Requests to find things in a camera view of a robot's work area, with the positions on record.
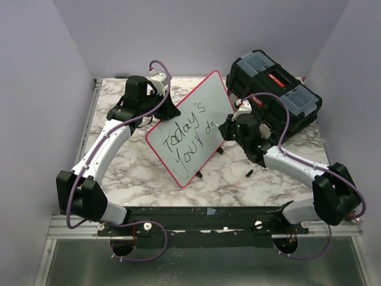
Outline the black marker cap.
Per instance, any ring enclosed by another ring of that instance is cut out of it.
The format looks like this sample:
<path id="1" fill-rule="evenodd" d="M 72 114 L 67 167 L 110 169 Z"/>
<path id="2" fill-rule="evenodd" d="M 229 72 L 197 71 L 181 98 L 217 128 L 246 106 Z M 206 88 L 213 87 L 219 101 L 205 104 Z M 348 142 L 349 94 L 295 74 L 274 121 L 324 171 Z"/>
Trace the black marker cap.
<path id="1" fill-rule="evenodd" d="M 248 178 L 253 174 L 254 170 L 251 169 L 245 176 Z"/>

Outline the pink-framed whiteboard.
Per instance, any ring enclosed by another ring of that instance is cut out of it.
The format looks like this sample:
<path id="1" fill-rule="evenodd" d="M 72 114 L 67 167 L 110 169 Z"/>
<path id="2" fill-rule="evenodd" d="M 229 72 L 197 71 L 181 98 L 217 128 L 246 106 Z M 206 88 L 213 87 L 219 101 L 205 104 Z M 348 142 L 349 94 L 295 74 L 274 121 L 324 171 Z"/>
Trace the pink-framed whiteboard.
<path id="1" fill-rule="evenodd" d="M 234 109 L 217 70 L 185 96 L 177 108 L 180 115 L 154 125 L 146 134 L 146 142 L 183 188 L 224 142 L 217 126 Z"/>

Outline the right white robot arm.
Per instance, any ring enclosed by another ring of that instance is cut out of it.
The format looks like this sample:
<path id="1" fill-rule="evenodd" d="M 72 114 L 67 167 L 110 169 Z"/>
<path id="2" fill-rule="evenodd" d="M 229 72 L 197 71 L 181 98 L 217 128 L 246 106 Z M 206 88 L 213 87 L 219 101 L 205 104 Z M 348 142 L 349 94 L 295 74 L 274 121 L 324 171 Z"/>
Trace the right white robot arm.
<path id="1" fill-rule="evenodd" d="M 309 199 L 291 201 L 280 208 L 274 227 L 288 233 L 296 224 L 322 220 L 330 226 L 340 224 L 363 203 L 348 169 L 335 163 L 331 166 L 297 156 L 278 146 L 260 132 L 260 124 L 251 114 L 228 115 L 218 127 L 226 141 L 235 141 L 247 158 L 261 167 L 274 169 L 297 180 L 313 192 Z"/>

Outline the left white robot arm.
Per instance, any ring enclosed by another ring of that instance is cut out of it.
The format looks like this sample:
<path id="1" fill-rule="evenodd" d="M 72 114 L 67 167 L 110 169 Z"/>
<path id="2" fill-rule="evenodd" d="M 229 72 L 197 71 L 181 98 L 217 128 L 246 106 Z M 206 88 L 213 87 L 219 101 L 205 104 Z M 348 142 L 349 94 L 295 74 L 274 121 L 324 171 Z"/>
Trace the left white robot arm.
<path id="1" fill-rule="evenodd" d="M 164 72 L 151 78 L 129 76 L 124 95 L 107 113 L 107 120 L 85 156 L 56 178 L 60 210 L 93 222 L 111 223 L 119 235 L 131 231 L 127 210 L 108 201 L 101 188 L 109 165 L 121 146 L 131 137 L 144 117 L 170 120 L 181 114 L 170 97 L 171 77 Z"/>

